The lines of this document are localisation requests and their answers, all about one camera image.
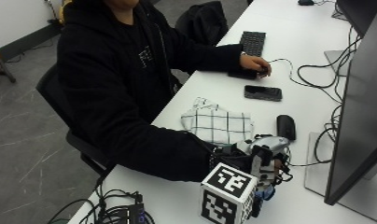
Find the white desk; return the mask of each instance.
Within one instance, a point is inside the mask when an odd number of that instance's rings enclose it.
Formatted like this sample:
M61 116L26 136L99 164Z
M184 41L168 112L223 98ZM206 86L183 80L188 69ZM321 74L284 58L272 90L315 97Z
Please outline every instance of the white desk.
M237 43L243 31L265 32L263 58L268 61L289 59L295 76L300 65L328 63L325 50L344 49L348 45L349 24L333 19L332 11L332 3L320 7L301 7L296 0L255 0L219 44ZM179 115L191 108L196 97L210 99L229 111L251 112L255 133L275 134L276 116L288 114L295 119L297 135L291 146L292 163L304 164L309 132L323 131L323 124L329 120L337 103L320 90L289 81L291 67L287 62L272 63L272 68L272 76L259 80L227 77L225 73L195 72L154 124L182 130ZM307 79L319 84L331 82L329 68L304 70L303 73ZM245 84L279 87L283 101L245 99ZM325 205L323 197L304 188L304 173L305 168L292 168L293 180L276 187L276 194L263 204L259 218L251 218L248 224L374 223L339 204ZM206 223L198 217L199 183L171 182L116 166L103 182L103 191L108 189L138 190L143 195L146 211L158 224ZM97 202L95 195L90 200ZM115 206L127 203L110 200L107 204ZM89 209L90 206L85 204L69 223L79 223Z

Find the white wall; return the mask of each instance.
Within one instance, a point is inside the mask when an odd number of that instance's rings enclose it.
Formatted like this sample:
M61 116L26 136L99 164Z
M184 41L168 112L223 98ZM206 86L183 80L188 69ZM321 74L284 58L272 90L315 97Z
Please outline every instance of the white wall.
M62 0L50 0L58 17ZM0 0L0 48L49 25L51 7L45 0Z

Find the white checkered cloth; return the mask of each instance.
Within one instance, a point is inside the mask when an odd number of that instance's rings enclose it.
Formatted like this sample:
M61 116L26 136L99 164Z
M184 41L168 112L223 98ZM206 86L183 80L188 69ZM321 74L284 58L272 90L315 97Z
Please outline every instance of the white checkered cloth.
M180 116L184 130L218 146L252 139L253 122L249 113L228 112L207 99L198 98Z

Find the keyboard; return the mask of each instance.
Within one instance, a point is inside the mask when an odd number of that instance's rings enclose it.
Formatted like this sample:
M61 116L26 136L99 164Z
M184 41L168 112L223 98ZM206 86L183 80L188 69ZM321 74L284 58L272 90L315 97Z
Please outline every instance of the keyboard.
M252 56L261 56L265 33L244 31L240 36L239 44L243 45L243 51ZM228 72L229 77L256 79L256 71L239 69Z
M261 56L265 33L244 31L240 36L239 44L243 45L243 51L252 56Z

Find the hand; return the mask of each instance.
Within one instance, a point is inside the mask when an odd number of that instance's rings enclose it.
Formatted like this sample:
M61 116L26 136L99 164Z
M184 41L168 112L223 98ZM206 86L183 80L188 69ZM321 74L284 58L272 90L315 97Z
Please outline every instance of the hand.
M239 57L239 64L243 68L252 69L252 70L256 70L256 71L261 71L261 66L267 67L268 72L267 72L265 75L260 75L260 77L268 77L272 73L271 65L260 57L251 56L251 55L247 55L247 54L241 54L240 57Z

